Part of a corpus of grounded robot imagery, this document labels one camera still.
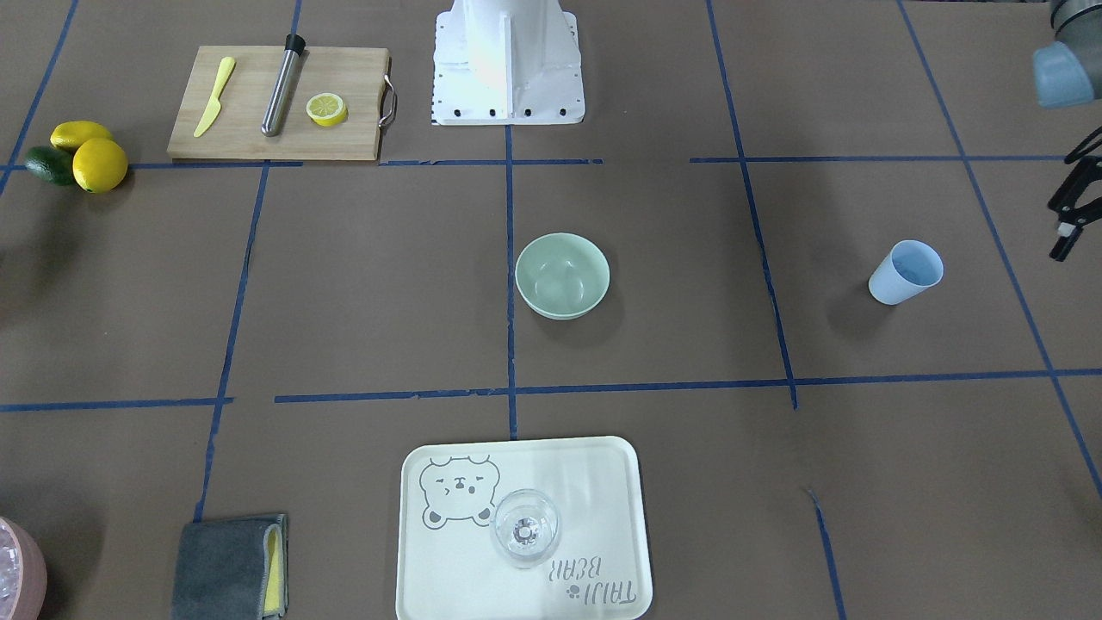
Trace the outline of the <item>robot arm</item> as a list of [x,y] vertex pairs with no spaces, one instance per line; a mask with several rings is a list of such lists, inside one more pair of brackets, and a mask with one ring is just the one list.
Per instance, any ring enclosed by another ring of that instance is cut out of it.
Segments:
[[[1101,97],[1101,3],[1050,1],[1049,24],[1054,42],[1034,52],[1031,74],[1038,104],[1044,109],[1067,109],[1098,102]],[[1071,166],[1047,203],[1057,215],[1057,242],[1049,255],[1063,262],[1087,225],[1101,216],[1099,199],[1081,203],[1087,188],[1101,180],[1098,128],[1063,157]]]

